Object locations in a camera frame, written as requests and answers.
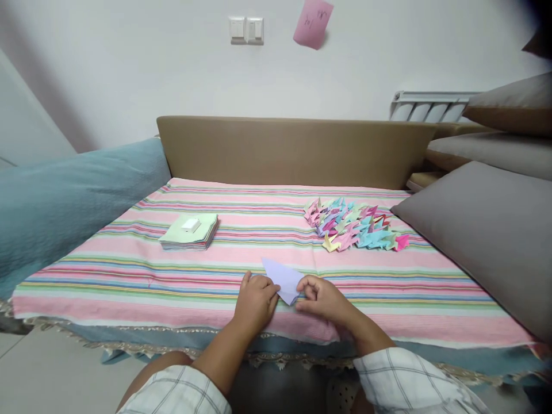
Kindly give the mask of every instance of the striped tablecloth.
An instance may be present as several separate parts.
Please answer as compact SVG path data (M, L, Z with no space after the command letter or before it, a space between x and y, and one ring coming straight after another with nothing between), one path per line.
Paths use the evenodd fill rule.
M223 327L233 315L242 275L263 274L261 257L334 283L391 337L452 348L534 342L452 261L406 223L395 251L350 248L328 253L303 217L308 201L344 197L379 205L405 191L361 187L245 186L173 178L13 294L18 318L55 317L80 325ZM204 252L166 252L158 238L180 213L214 212L220 226ZM265 329L326 344L340 340L331 323L279 301Z

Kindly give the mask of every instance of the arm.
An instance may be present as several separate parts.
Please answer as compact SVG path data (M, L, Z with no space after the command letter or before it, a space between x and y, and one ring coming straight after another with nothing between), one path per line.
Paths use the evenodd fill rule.
M390 337L329 281L305 276L297 285L306 301L296 309L347 328L361 357L354 365L366 399L389 411L490 413L467 387L418 355L397 348Z
M272 319L280 290L264 276L243 277L232 321L213 339L192 366L228 395L249 343Z
M192 362L175 351L150 362L132 381L116 412L131 412L134 407L158 414L177 409L229 412L224 395L232 387L249 343L272 318L279 288L265 276L251 278L248 271L241 281L234 317L203 354Z
M297 285L298 292L305 292L306 301L296 304L300 312L313 313L347 328L360 356L394 347L395 342L369 317L345 298L333 283L307 275Z

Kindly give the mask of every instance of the floor tile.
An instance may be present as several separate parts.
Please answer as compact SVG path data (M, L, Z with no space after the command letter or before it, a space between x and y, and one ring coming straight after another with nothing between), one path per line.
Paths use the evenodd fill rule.
M114 413L144 364L102 365L101 354L54 329L34 330L0 358L0 412Z
M0 358L6 354L23 336L0 332Z

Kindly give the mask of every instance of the plaid shirt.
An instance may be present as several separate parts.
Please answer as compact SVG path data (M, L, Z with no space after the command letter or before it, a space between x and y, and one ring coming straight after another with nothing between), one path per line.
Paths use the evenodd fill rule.
M425 359L389 348L354 361L377 413L475 414L490 410L466 386ZM211 380L190 366L171 366L153 375L119 414L231 413Z

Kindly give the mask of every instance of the gray cushion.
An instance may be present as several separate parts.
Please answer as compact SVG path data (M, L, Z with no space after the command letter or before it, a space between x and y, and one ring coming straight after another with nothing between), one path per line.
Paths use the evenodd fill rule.
M505 132L475 133L430 142L425 157L446 171L470 161L552 180L552 140Z
M500 131L551 137L552 72L472 96L463 115Z
M470 162L391 208L552 342L552 182Z

